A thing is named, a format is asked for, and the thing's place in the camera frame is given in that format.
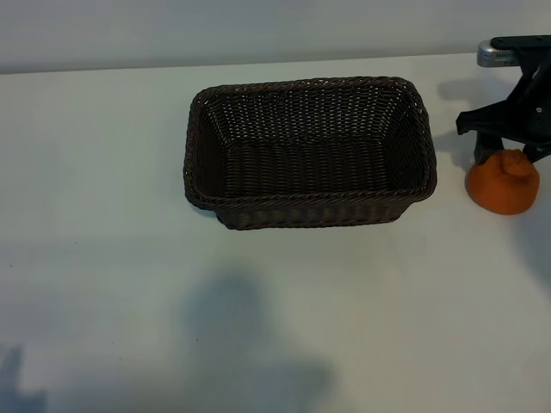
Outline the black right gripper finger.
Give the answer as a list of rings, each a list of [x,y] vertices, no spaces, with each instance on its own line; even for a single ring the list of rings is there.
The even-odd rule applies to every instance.
[[[503,141],[500,137],[487,133],[478,133],[474,147],[474,164],[482,165],[495,152],[503,150]]]
[[[525,145],[523,153],[531,163],[535,163],[551,154],[551,144],[544,146]]]

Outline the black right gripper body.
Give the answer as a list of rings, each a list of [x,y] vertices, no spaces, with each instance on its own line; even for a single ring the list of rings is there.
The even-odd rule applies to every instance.
[[[460,113],[455,122],[457,133],[475,131],[524,145],[550,144],[550,48],[480,46],[477,65],[518,66],[522,76],[505,100]]]

